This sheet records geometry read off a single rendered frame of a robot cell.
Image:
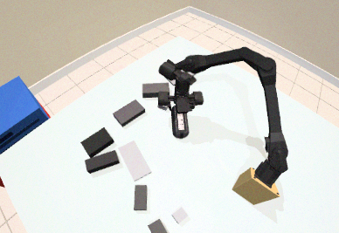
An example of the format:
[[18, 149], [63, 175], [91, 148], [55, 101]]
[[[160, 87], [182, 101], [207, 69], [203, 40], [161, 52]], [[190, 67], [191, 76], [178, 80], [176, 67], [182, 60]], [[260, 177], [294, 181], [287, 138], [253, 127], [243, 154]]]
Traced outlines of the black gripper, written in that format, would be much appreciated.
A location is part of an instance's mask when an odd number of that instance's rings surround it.
[[167, 106], [169, 108], [169, 110], [171, 111], [170, 102], [173, 101], [173, 99], [175, 98], [176, 95], [184, 96], [185, 94], [188, 94], [189, 99], [191, 101], [194, 101], [196, 106], [203, 105], [204, 104], [204, 95], [203, 95], [202, 91], [193, 91], [193, 93], [190, 94], [189, 90], [179, 91], [179, 90], [176, 89], [176, 86], [175, 86], [174, 95], [168, 95], [168, 92], [159, 92], [158, 93], [158, 105], [159, 106]]

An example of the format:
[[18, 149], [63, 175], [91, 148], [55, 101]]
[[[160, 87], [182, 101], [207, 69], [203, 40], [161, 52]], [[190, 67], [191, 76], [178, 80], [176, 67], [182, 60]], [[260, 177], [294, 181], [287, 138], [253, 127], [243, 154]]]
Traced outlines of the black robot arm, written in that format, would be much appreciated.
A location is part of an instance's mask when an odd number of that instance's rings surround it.
[[[280, 124], [279, 101], [276, 92], [277, 64], [274, 59], [265, 57], [244, 46], [210, 55], [188, 55], [186, 59], [176, 64], [168, 59], [160, 65], [158, 72], [168, 80], [176, 80], [177, 90], [187, 91], [197, 81], [197, 78], [188, 72], [199, 74], [216, 65], [240, 61], [245, 61], [253, 70], [257, 71], [265, 92], [269, 134], [264, 138], [268, 156], [264, 162], [258, 165], [253, 176], [271, 188], [278, 177], [288, 170], [288, 149]], [[173, 102], [176, 104], [178, 114], [191, 112], [195, 108], [195, 102], [189, 99], [188, 94], [176, 95]]]

